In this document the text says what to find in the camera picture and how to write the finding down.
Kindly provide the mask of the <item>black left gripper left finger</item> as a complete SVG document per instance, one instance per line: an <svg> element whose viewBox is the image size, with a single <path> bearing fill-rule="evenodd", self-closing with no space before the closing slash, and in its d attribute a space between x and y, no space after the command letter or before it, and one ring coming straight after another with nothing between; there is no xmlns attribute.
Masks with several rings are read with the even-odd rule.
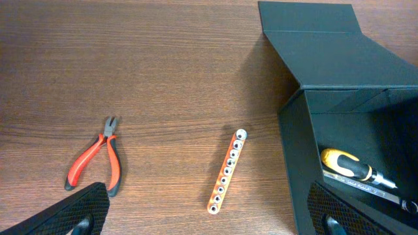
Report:
<svg viewBox="0 0 418 235"><path fill-rule="evenodd" d="M100 234L109 207L105 184L95 182L1 234Z"/></svg>

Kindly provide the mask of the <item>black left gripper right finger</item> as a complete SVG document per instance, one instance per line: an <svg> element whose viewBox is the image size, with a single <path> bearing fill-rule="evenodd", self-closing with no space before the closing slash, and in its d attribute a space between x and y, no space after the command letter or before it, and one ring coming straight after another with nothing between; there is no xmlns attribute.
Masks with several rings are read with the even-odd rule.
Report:
<svg viewBox="0 0 418 235"><path fill-rule="evenodd" d="M316 234L392 234L319 183L311 184L307 204Z"/></svg>

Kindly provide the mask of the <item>chrome ratchet wrench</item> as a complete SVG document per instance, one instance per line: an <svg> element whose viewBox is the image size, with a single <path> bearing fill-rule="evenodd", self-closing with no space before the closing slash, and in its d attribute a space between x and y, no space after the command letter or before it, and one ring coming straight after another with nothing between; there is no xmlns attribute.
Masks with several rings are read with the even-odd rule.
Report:
<svg viewBox="0 0 418 235"><path fill-rule="evenodd" d="M339 181L348 186L354 187L356 189L360 189L361 191L365 191L371 195L375 195L380 198L384 198L385 200L394 202L395 204L398 204L403 210L407 211L408 213L417 215L417 203L412 200L406 200L406 199L400 198L399 196L382 191L381 189L377 189L370 185L352 180L345 176L341 176L339 174L335 174L326 170L323 170L323 175L332 180Z"/></svg>

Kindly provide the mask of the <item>yellow black stubby screwdriver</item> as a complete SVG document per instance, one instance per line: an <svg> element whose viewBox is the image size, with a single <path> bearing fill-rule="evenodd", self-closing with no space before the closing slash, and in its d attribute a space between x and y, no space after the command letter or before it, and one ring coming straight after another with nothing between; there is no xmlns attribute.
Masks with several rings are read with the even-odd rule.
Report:
<svg viewBox="0 0 418 235"><path fill-rule="evenodd" d="M397 189L396 183L385 178L381 172L369 164L361 162L356 156L342 150L324 149L321 152L321 162L327 168L348 178Z"/></svg>

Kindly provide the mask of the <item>orange socket rail with sockets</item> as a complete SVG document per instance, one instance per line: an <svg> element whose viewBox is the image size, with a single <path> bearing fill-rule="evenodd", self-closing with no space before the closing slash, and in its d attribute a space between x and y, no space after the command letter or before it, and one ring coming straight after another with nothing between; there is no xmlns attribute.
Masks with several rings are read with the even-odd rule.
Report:
<svg viewBox="0 0 418 235"><path fill-rule="evenodd" d="M217 214L221 209L247 137L248 134L244 129L238 129L231 139L221 170L219 171L219 175L207 204L207 211L212 215Z"/></svg>

